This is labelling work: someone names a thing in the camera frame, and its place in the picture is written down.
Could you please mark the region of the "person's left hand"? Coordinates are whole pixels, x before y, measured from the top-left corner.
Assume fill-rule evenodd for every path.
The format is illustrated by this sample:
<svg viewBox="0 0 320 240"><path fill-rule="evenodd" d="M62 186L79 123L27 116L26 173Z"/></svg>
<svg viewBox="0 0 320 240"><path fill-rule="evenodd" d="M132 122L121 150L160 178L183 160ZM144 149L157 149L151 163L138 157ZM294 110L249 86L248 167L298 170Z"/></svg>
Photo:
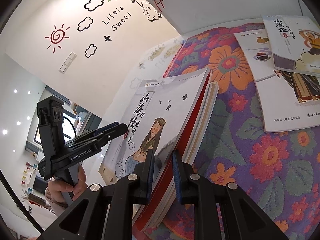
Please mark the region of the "person's left hand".
<svg viewBox="0 0 320 240"><path fill-rule="evenodd" d="M82 166L79 166L78 183L75 186L61 180L51 180L47 185L45 197L54 212L58 214L67 207L67 203L62 195L63 193L71 192L74 194L73 201L76 201L86 189L86 174Z"/></svg>

